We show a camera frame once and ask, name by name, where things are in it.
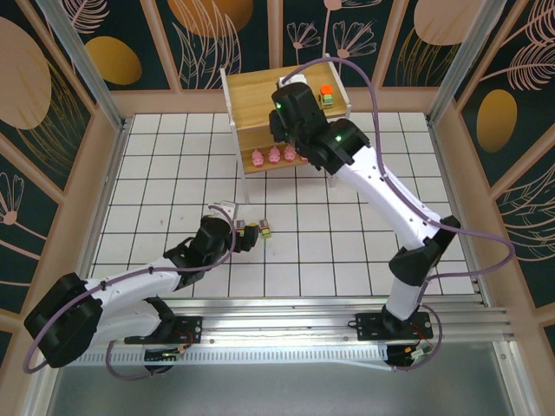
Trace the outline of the aluminium mounting rail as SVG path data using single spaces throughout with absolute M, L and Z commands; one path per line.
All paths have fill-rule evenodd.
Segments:
M 282 347 L 356 343 L 349 321 L 358 313 L 378 312 L 378 297 L 185 298 L 165 300 L 177 316 L 203 319 L 201 343 L 213 347 Z M 435 333 L 446 342 L 509 341 L 507 312 L 488 308 L 477 295 L 427 296 L 438 318 Z

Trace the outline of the two-tier wooden shelf white frame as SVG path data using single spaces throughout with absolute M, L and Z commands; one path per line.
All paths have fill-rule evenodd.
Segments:
M 244 202 L 247 204 L 251 202 L 246 180 L 248 174 L 305 163 L 298 156 L 293 162 L 281 159 L 276 165 L 268 161 L 268 152 L 272 147 L 277 146 L 280 151 L 286 147 L 285 143 L 275 143 L 270 132 L 269 113 L 274 108 L 271 94 L 277 89 L 278 78 L 287 76 L 294 70 L 291 66 L 238 75 L 221 74 L 230 128 L 236 145 L 238 177 L 241 179 Z M 324 110 L 329 120 L 350 117 L 351 103 L 333 63 L 318 63 L 301 73 L 314 94 L 319 93 L 322 84 L 333 87 L 334 106 Z M 264 165 L 259 168 L 251 163 L 251 154 L 255 149 L 264 155 Z

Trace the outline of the black base plate left arm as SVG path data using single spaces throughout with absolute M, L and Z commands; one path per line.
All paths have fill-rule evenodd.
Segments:
M 152 334 L 130 336 L 124 339 L 128 345 L 186 344 L 200 343 L 203 330 L 201 316 L 175 316 L 164 320 Z

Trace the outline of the aluminium frame post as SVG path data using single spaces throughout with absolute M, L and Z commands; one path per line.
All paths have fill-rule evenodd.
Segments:
M 49 21 L 52 29 L 62 46 L 75 63 L 76 69 L 82 75 L 92 95 L 96 98 L 101 110 L 107 116 L 110 124 L 122 131 L 125 117 L 117 107 L 110 91 L 99 71 L 96 69 L 82 39 L 77 34 L 67 17 L 65 10 L 58 0 L 36 0 L 38 7 Z
M 445 113 L 457 89 L 502 15 L 505 5 L 506 0 L 483 0 L 467 37 L 455 54 L 431 104 L 427 114 L 429 128 L 433 128 Z

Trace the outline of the black base plate right arm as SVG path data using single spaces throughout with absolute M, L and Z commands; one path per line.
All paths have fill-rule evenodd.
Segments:
M 358 341 L 411 341 L 434 337 L 427 312 L 414 312 L 406 321 L 399 321 L 385 311 L 360 313 L 355 315 L 355 329 Z

